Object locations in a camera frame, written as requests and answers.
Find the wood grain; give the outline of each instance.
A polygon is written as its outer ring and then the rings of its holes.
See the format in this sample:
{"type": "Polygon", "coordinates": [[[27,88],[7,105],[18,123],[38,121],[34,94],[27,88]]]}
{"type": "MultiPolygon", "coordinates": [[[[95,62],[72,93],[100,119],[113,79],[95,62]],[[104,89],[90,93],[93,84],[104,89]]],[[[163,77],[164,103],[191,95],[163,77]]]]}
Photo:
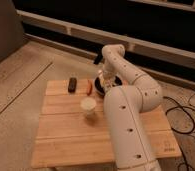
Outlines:
{"type": "MultiPolygon", "coordinates": [[[[94,120],[85,119],[80,108],[80,101],[87,97],[87,84],[87,79],[78,80],[76,93],[69,94],[68,81],[48,82],[32,167],[114,162],[103,98],[93,89],[90,96],[97,102],[94,120]]],[[[158,158],[181,155],[161,106],[140,116],[158,158]]]]}

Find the cup lid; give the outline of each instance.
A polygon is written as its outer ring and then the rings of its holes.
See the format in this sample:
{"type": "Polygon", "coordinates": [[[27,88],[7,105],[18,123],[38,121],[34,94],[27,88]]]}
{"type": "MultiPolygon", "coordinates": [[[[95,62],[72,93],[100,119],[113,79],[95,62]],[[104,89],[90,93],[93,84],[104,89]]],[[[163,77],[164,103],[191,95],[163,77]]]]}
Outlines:
{"type": "Polygon", "coordinates": [[[84,110],[92,110],[96,107],[97,103],[96,100],[92,97],[86,97],[83,100],[81,100],[81,108],[84,110]]]}

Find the table leg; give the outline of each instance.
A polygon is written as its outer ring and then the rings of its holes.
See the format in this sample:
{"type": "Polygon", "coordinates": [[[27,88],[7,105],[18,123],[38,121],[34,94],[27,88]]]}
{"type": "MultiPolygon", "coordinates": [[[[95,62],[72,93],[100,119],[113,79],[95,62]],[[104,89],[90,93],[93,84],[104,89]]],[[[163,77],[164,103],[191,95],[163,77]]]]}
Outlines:
{"type": "Polygon", "coordinates": [[[50,167],[49,168],[51,171],[57,171],[56,167],[50,167]]]}

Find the black wall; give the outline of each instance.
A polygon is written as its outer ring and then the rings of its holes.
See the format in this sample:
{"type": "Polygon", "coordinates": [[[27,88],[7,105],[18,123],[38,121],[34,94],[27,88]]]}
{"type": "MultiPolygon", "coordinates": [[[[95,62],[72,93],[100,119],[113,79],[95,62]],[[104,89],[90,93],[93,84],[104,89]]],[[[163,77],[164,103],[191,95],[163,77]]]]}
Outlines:
{"type": "Polygon", "coordinates": [[[13,1],[21,10],[195,52],[195,12],[127,0],[13,1]]]}

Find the black remote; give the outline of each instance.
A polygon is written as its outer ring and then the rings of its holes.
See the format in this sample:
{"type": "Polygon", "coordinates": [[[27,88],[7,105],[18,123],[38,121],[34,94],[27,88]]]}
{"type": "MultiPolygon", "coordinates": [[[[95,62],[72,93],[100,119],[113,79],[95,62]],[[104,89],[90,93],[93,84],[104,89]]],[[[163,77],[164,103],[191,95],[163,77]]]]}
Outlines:
{"type": "Polygon", "coordinates": [[[71,77],[69,79],[68,92],[74,93],[77,86],[77,79],[75,77],[71,77]]]}

